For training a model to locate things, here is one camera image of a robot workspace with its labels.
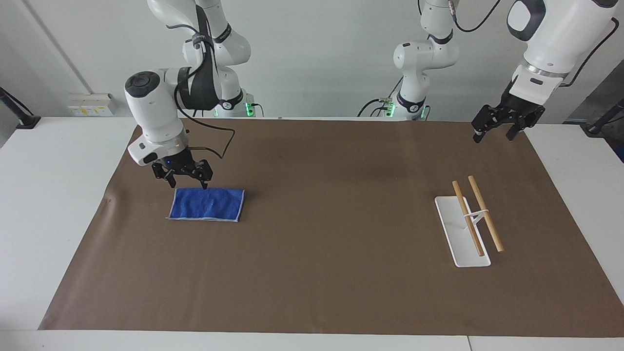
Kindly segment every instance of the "blue towel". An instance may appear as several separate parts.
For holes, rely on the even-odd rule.
[[[238,222],[245,191],[240,189],[175,189],[169,219]]]

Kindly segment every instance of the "table surface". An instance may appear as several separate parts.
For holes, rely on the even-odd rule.
[[[3,350],[621,350],[624,339],[36,331],[135,127],[132,118],[44,118],[0,149]],[[624,301],[624,166],[576,126],[527,135]]]

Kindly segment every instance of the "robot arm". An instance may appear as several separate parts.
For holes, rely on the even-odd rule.
[[[496,107],[485,105],[472,121],[473,139],[501,124],[513,123],[507,138],[513,140],[533,127],[543,104],[572,71],[578,58],[603,32],[618,0],[516,0],[507,16],[513,36],[527,50]]]
[[[147,4],[168,28],[188,33],[183,53],[193,67],[144,71],[128,78],[125,96],[142,128],[128,152],[138,165],[151,164],[156,178],[167,180],[171,187],[175,187],[174,175],[185,175],[206,189],[212,170],[206,160],[193,160],[177,111],[215,108],[222,100],[215,58],[229,64],[246,62],[249,43],[227,24],[220,1],[147,0]]]
[[[451,41],[453,20],[449,0],[426,0],[421,26],[429,33],[427,40],[406,42],[394,50],[394,65],[403,73],[403,84],[392,95],[392,106],[394,116],[406,119],[418,116],[425,103],[429,77],[424,71],[450,67],[459,57],[459,47]]]

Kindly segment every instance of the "wooden handle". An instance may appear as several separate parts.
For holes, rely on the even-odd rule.
[[[476,179],[474,179],[474,176],[469,175],[468,181],[470,182],[472,191],[474,191],[474,195],[477,197],[479,207],[481,207],[482,210],[486,210],[487,206],[485,205],[485,200],[483,199],[483,195],[481,195],[481,190],[479,190]],[[499,233],[496,231],[496,227],[494,227],[494,221],[492,220],[492,215],[490,215],[490,211],[485,211],[484,217],[487,228],[490,230],[490,235],[494,240],[494,245],[496,245],[496,251],[503,252],[505,248],[503,247],[503,243],[500,241]]]
[[[453,188],[455,189],[455,195],[457,196],[457,200],[459,201],[459,207],[462,208],[462,212],[464,213],[464,218],[466,220],[466,224],[468,225],[468,229],[470,230],[470,235],[472,235],[472,241],[474,241],[474,246],[477,248],[477,253],[479,256],[485,255],[483,253],[483,248],[481,247],[481,243],[479,242],[479,238],[477,236],[477,231],[474,230],[474,224],[472,223],[472,219],[468,214],[468,208],[466,207],[466,203],[464,202],[464,195],[462,195],[462,189],[459,188],[459,183],[454,180]]]

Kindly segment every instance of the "brown table mat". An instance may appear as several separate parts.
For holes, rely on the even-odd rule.
[[[624,337],[624,307],[525,135],[468,123],[216,121],[239,223],[167,220],[124,154],[40,329]],[[192,146],[228,134],[185,121]],[[454,266],[434,204],[474,174],[506,251]],[[178,186],[198,187],[178,178]]]

